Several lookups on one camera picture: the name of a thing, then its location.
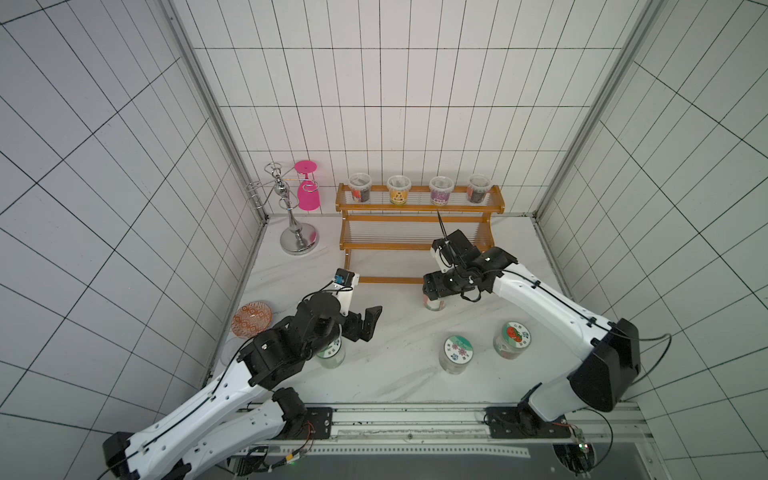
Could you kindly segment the jar with flower lid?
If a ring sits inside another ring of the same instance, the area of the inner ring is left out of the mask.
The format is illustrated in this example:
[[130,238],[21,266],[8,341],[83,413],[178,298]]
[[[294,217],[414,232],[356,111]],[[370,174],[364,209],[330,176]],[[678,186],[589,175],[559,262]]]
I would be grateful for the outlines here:
[[430,299],[427,295],[423,296],[423,305],[429,311],[441,311],[445,307],[443,299]]

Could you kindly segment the jar with green tree lid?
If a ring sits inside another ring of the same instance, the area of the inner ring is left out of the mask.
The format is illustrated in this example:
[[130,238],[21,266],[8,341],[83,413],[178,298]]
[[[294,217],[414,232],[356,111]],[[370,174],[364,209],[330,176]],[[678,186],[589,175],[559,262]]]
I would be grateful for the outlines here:
[[346,358],[343,337],[338,336],[334,341],[328,344],[323,350],[316,354],[319,364],[325,369],[338,368]]

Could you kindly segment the jar with pink floral lid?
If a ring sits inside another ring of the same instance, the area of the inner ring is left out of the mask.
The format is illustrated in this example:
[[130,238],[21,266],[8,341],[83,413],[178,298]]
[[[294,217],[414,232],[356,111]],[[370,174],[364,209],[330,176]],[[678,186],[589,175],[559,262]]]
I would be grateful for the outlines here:
[[443,342],[438,359],[445,372],[458,375],[466,370],[473,357],[471,342],[461,335],[452,335]]

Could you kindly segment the jar with red strawberry lid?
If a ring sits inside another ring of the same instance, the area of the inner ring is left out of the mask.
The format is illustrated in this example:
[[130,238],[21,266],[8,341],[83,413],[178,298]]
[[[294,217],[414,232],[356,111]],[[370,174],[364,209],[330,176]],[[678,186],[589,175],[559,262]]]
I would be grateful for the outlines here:
[[506,360],[518,358],[530,344],[530,331],[525,325],[515,321],[505,323],[493,341],[496,353]]

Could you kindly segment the clear cup with purple label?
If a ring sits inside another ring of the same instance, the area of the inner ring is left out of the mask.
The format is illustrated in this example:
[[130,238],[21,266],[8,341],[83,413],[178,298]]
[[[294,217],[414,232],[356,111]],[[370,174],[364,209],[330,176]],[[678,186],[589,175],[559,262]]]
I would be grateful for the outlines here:
[[435,176],[429,182],[430,202],[436,206],[445,206],[449,203],[454,191],[454,181],[446,176]]

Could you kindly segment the clear cup with yellow label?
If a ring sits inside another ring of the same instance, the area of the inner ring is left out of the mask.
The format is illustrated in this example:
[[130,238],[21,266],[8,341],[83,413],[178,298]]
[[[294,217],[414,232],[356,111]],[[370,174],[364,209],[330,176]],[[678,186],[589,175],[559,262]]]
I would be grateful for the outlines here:
[[412,186],[411,180],[407,176],[390,176],[386,186],[389,193],[389,201],[392,205],[402,206],[407,203],[409,191]]

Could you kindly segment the small clear seed cup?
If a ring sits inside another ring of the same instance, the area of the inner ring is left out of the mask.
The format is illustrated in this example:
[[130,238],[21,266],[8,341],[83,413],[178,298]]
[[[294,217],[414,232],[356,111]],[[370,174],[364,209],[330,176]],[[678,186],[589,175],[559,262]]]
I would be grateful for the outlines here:
[[482,204],[492,188],[491,180],[482,174],[472,174],[468,178],[466,196],[472,204]]

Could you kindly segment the clear cup with dark seeds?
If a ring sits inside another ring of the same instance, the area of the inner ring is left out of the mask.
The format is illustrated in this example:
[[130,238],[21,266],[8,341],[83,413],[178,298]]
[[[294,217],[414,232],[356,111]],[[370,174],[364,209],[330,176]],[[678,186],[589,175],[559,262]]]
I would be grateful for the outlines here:
[[370,201],[372,178],[366,173],[355,173],[349,178],[352,199],[357,203]]

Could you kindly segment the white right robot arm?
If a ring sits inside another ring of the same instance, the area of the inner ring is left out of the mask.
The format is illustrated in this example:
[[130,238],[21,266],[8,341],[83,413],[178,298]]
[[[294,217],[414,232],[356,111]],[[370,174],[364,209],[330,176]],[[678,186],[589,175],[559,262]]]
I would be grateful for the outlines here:
[[437,240],[430,253],[439,267],[423,276],[430,301],[474,290],[493,293],[548,328],[577,358],[573,368],[535,385],[518,403],[538,420],[552,422],[583,408],[610,412],[638,377],[639,333],[630,322],[613,322],[576,304],[501,248],[458,252]]

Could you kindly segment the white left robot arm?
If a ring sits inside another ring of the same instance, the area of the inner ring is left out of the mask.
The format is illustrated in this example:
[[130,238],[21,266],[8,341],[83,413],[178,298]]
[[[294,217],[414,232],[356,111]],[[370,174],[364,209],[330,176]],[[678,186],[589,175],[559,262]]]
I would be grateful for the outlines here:
[[307,409],[282,382],[336,339],[372,339],[382,309],[350,311],[351,294],[317,292],[292,316],[244,343],[225,370],[172,413],[136,433],[103,443],[116,479],[194,479],[259,441],[295,438]]

